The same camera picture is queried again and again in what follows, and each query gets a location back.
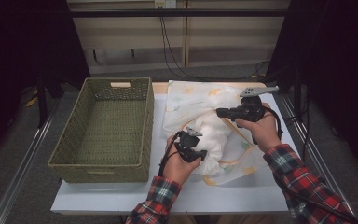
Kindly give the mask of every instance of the basket handle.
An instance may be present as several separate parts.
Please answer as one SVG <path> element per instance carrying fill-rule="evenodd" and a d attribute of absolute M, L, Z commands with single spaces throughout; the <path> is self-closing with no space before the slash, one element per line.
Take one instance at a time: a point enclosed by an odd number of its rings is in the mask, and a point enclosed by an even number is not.
<path fill-rule="evenodd" d="M 111 82 L 110 86 L 113 88 L 129 88 L 131 84 L 130 82 Z"/>

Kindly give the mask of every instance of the gray floor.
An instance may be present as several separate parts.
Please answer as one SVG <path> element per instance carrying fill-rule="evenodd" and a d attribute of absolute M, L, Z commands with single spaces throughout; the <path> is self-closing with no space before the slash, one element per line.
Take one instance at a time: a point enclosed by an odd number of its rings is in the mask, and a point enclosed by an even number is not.
<path fill-rule="evenodd" d="M 254 72 L 253 65 L 231 65 L 187 68 L 186 72 L 193 76 L 203 77 L 246 77 Z M 196 80 L 194 78 L 179 78 L 173 76 L 168 69 L 131 71 L 116 74 L 98 74 L 95 77 L 152 77 L 155 81 L 168 79 Z M 241 81 L 255 81 L 246 78 Z M 119 223 L 119 217 L 114 216 L 62 216 L 49 211 L 59 183 L 58 177 L 47 167 L 48 157 L 57 143 L 63 126 L 69 117 L 75 103 L 78 91 L 70 86 L 63 86 L 64 97 L 59 100 L 57 112 L 51 122 L 45 140 L 34 155 L 30 169 L 21 184 L 21 190 L 15 199 L 8 215 L 3 218 L 5 223 Z M 22 101 L 29 99 L 24 95 Z M 275 94 L 277 103 L 282 111 L 282 95 Z M 54 105 L 56 99 L 49 99 L 48 104 Z M 19 109 L 18 116 L 0 143 L 0 200 L 15 176 L 28 147 L 32 144 L 38 124 L 37 105 Z M 288 126 L 300 153 L 302 142 L 294 125 Z M 329 170 L 348 198 L 355 214 L 358 216 L 358 161 L 352 156 L 345 140 L 332 132 L 328 119 L 320 108 L 310 101 L 310 136 L 322 154 Z M 317 172 L 310 156 L 306 156 L 306 164 Z M 275 216 L 277 223 L 290 223 L 287 214 Z"/>

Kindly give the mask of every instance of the hand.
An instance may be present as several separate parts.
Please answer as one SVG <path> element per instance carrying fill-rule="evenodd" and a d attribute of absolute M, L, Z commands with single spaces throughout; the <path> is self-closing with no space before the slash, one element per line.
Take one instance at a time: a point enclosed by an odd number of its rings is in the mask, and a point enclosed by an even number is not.
<path fill-rule="evenodd" d="M 173 136 L 169 137 L 167 140 L 167 146 L 165 150 L 167 150 L 168 145 L 172 141 Z M 175 144 L 172 145 L 170 155 L 177 152 Z M 201 162 L 201 158 L 197 158 L 191 163 L 188 163 L 180 157 L 179 153 L 172 155 L 168 160 L 167 164 L 165 164 L 165 168 L 163 171 L 163 177 L 173 180 L 174 182 L 183 185 L 188 180 L 194 169 L 199 167 Z"/>
<path fill-rule="evenodd" d="M 263 103 L 263 106 L 269 108 L 269 104 Z M 235 122 L 252 133 L 252 137 L 257 141 L 258 147 L 263 152 L 281 144 L 281 140 L 277 135 L 275 118 L 266 111 L 264 118 L 258 122 L 251 122 L 243 119 L 235 119 Z"/>

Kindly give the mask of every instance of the person's left hand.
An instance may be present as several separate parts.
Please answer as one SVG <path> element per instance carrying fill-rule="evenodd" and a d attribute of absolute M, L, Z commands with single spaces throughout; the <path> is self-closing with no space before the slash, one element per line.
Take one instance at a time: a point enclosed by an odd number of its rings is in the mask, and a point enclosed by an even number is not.
<path fill-rule="evenodd" d="M 167 150 L 168 145 L 172 141 L 173 136 L 169 137 L 167 140 L 167 146 L 165 150 Z M 177 152 L 175 144 L 172 145 L 170 155 Z M 188 180 L 194 169 L 199 167 L 201 162 L 201 158 L 197 158 L 193 162 L 189 163 L 184 161 L 179 153 L 172 155 L 165 164 L 165 168 L 163 171 L 163 177 L 173 180 L 174 182 L 183 185 Z"/>

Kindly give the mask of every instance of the shirt cuff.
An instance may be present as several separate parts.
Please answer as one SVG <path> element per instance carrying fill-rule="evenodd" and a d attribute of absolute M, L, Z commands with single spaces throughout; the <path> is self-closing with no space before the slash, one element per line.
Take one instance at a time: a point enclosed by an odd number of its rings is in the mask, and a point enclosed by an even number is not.
<path fill-rule="evenodd" d="M 296 168 L 305 167 L 304 162 L 287 144 L 271 148 L 263 158 L 271 168 L 272 173 L 278 178 L 283 178 Z"/>
<path fill-rule="evenodd" d="M 171 210 L 181 189 L 180 184 L 161 176 L 155 176 L 147 195 L 147 200 L 161 203 L 168 210 Z"/>

